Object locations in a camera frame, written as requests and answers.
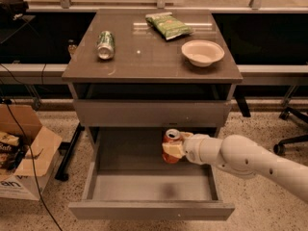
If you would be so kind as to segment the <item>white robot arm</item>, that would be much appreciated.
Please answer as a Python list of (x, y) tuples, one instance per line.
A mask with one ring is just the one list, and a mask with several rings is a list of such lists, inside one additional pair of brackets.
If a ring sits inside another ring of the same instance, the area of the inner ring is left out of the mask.
[(164, 134), (163, 158), (176, 163), (183, 157), (196, 165), (210, 165), (243, 179), (256, 174), (308, 202), (308, 167), (279, 157), (244, 136), (225, 139), (169, 129)]

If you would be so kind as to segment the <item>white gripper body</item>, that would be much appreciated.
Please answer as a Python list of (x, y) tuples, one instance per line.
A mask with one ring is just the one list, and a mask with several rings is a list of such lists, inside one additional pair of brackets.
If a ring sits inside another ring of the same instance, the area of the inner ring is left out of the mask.
[(207, 163), (205, 142), (209, 138), (208, 135), (195, 134), (185, 139), (183, 148), (189, 162), (197, 165), (205, 165)]

